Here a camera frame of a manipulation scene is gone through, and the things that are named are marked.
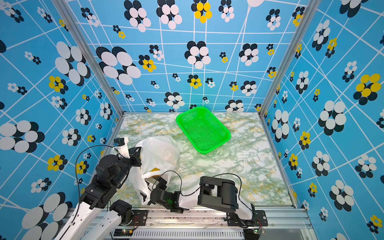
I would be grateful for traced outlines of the white plastic bag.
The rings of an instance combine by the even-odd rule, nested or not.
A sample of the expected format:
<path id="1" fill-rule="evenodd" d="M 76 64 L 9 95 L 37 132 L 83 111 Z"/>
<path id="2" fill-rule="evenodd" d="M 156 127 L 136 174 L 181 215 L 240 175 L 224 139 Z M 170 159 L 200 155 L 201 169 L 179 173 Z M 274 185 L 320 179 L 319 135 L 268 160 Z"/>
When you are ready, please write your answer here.
<path id="1" fill-rule="evenodd" d="M 139 196 L 140 205 L 145 206 L 149 203 L 151 194 L 146 183 L 145 174 L 154 168 L 158 168 L 161 170 L 161 175 L 168 181 L 170 177 L 166 171 L 174 170 L 178 165 L 180 151 L 171 136 L 149 137 L 138 142 L 136 147 L 142 148 L 142 165 L 132 167 L 128 179 Z"/>

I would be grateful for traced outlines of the orange yellow papaya fruit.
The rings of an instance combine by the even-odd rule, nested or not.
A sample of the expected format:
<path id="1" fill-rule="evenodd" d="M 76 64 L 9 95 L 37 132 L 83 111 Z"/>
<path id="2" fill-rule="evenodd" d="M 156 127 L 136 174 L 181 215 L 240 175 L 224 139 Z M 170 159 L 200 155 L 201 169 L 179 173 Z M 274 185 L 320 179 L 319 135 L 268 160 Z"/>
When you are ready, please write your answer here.
<path id="1" fill-rule="evenodd" d="M 159 177 L 161 175 L 161 170 L 158 168 L 152 169 L 150 172 L 145 174 L 145 179 L 150 179 L 154 177 Z"/>

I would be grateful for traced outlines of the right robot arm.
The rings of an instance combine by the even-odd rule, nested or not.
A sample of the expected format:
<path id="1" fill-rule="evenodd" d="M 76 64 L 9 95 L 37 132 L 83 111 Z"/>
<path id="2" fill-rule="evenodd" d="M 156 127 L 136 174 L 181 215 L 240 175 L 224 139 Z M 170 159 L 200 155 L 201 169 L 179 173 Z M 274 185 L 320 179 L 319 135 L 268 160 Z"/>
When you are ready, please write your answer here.
<path id="1" fill-rule="evenodd" d="M 173 193 L 166 187 L 156 187 L 150 195 L 150 204 L 159 204 L 167 210 L 182 214 L 194 206 L 201 206 L 226 213 L 228 224 L 242 228 L 258 222 L 253 204 L 240 200 L 239 189 L 232 180 L 215 177 L 201 177 L 199 187 L 191 193 Z"/>

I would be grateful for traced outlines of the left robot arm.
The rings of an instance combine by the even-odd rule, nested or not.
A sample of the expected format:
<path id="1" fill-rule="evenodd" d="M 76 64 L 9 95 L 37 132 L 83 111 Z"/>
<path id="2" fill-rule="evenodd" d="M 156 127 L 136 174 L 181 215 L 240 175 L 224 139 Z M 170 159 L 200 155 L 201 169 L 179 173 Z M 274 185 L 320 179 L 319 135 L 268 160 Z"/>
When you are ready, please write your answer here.
<path id="1" fill-rule="evenodd" d="M 57 234 L 57 240 L 103 240 L 121 224 L 134 224 L 130 234 L 138 228 L 140 218 L 134 215 L 132 205 L 117 200 L 102 220 L 86 233 L 89 225 L 125 183 L 131 168 L 141 166 L 140 152 L 141 148 L 135 147 L 125 153 L 102 157 L 96 175 L 81 194 L 76 209 Z"/>

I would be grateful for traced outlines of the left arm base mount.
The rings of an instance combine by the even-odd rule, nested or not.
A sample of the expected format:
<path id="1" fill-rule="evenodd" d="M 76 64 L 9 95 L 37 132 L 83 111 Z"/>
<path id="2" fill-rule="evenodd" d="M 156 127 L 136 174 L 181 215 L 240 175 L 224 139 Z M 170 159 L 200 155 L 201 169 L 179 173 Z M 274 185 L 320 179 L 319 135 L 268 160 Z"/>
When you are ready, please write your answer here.
<path id="1" fill-rule="evenodd" d="M 114 202 L 109 210 L 121 217 L 122 226 L 145 226 L 149 213 L 148 210 L 134 210 L 132 205 L 123 200 Z"/>

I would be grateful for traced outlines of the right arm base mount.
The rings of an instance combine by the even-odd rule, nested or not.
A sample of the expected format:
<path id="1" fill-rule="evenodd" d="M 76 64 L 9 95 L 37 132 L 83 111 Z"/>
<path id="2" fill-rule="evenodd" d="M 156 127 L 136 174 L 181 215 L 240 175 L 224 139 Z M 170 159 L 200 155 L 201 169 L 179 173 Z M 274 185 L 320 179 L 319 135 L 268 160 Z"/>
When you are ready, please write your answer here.
<path id="1" fill-rule="evenodd" d="M 237 210 L 235 213 L 226 213 L 224 220 L 231 227 L 267 227 L 268 220 L 265 211 L 253 210 L 246 212 Z"/>

